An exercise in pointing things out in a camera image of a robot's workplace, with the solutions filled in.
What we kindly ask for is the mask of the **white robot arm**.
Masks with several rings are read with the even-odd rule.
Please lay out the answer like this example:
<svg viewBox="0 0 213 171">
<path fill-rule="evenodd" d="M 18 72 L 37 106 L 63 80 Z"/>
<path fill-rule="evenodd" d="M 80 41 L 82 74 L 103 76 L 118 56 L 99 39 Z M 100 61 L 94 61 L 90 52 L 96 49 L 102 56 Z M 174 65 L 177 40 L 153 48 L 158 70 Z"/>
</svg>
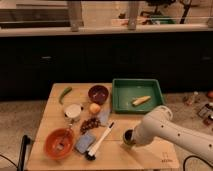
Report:
<svg viewBox="0 0 213 171">
<path fill-rule="evenodd" d="M 145 114 L 133 129 L 135 145 L 145 146 L 160 137 L 213 163 L 213 136 L 174 124 L 172 118 L 172 111 L 164 105 Z"/>
</svg>

